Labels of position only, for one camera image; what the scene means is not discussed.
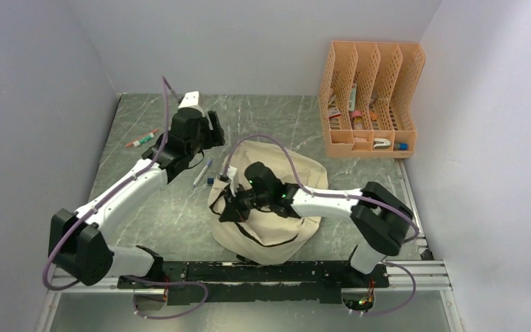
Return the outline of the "blue capped pen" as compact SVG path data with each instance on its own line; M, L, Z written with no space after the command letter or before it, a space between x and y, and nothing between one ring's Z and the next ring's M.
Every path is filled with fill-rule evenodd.
M204 175L206 174L206 172L208 171L208 169L210 168L210 166L212 165L213 163L213 160L212 159L209 159L207 161L207 163L203 166L203 168L200 170L199 174L197 175L197 177L194 179L193 183L192 183L192 187L197 187L198 184L200 183L200 181L203 179Z

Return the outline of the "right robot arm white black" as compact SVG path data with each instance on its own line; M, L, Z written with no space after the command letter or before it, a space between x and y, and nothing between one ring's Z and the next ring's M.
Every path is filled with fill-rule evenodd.
M410 240L410 229L419 232L413 212L376 182L354 190L322 190L284 183L262 162L249 165L244 176L249 188L229 183L217 198L224 204L218 212L219 221L236 226L243 237L262 248L264 243L246 228L252 210L265 208L282 220L350 220L366 242L355 247L345 269L346 279L353 286L363 286L381 260L398 255L402 245Z

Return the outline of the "orange green white marker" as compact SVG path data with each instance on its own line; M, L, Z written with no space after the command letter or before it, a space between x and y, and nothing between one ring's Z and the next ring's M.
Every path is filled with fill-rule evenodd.
M136 140L133 140L125 145L125 147L138 147L150 141L152 138L156 137L156 134L159 132L159 129L151 130L149 133L139 137Z

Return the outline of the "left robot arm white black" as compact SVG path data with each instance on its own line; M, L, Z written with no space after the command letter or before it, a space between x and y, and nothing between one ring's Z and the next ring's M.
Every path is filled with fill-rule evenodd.
M179 108L169 131L117 183L75 211L61 209L53 215L46 264L55 264L85 286L106 277L136 277L148 288L164 282L158 253L144 246L111 247L106 237L151 194L189 169L196 154L224 144L215 111Z

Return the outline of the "beige canvas backpack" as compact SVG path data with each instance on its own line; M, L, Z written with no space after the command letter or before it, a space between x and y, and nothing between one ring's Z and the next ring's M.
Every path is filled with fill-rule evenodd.
M297 182L328 188L326 168L274 144L242 142L227 162L233 183L215 179L208 198L212 235L224 248L261 265L289 260L319 229L320 217L290 208Z

